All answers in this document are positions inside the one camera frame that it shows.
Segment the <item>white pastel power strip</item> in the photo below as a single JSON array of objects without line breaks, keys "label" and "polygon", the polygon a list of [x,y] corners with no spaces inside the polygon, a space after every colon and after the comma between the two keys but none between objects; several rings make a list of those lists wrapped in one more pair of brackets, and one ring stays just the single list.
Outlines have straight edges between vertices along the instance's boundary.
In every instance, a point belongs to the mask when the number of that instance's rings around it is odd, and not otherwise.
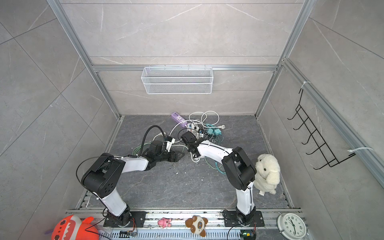
[{"label": "white pastel power strip", "polygon": [[[198,125],[195,125],[194,123],[191,123],[189,128],[190,128],[190,132],[195,135],[197,140],[200,139],[203,136],[202,135],[202,130],[200,129],[200,127]],[[192,161],[194,163],[197,163],[197,162],[200,161],[200,157],[198,157],[197,154],[192,154]]]}]

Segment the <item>teal charger plug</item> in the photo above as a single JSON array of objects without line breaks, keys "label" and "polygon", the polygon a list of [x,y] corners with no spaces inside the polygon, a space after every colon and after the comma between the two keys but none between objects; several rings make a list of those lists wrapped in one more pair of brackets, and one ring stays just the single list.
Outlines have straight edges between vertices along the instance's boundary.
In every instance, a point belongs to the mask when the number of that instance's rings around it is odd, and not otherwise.
[{"label": "teal charger plug", "polygon": [[208,128],[206,129],[206,134],[209,136],[219,136],[222,134],[222,131],[219,128]]}]

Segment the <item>purple power strip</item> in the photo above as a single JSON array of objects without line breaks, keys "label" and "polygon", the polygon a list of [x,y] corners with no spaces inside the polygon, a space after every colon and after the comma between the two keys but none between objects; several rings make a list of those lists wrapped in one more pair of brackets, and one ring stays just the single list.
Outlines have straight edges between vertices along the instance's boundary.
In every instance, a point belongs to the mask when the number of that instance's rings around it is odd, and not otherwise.
[{"label": "purple power strip", "polygon": [[171,118],[177,123],[177,126],[181,128],[186,128],[188,125],[188,121],[185,120],[181,115],[177,112],[171,114]]}]

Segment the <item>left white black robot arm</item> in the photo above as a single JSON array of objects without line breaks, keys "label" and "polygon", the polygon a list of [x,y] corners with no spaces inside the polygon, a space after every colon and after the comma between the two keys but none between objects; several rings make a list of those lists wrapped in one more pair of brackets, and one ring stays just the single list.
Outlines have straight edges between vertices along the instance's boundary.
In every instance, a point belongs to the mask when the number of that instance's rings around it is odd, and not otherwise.
[{"label": "left white black robot arm", "polygon": [[[153,141],[145,149],[145,140],[151,129],[160,130],[162,141]],[[95,195],[108,210],[106,220],[108,227],[126,227],[133,222],[130,207],[123,201],[117,190],[118,181],[123,173],[149,171],[159,162],[176,163],[185,153],[171,149],[173,139],[166,136],[160,126],[149,127],[143,137],[141,149],[136,155],[118,157],[103,153],[84,173],[78,182],[87,191]]]}]

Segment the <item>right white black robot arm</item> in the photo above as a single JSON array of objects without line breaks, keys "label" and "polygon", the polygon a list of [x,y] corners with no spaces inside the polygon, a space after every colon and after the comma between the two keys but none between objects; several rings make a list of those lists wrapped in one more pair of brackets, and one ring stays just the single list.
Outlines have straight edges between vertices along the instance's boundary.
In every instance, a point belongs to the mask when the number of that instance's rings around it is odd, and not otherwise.
[{"label": "right white black robot arm", "polygon": [[243,226],[250,224],[256,212],[253,184],[257,171],[246,152],[240,147],[225,148],[197,139],[191,132],[184,133],[181,140],[193,156],[208,157],[223,165],[230,184],[236,189],[236,221]]}]

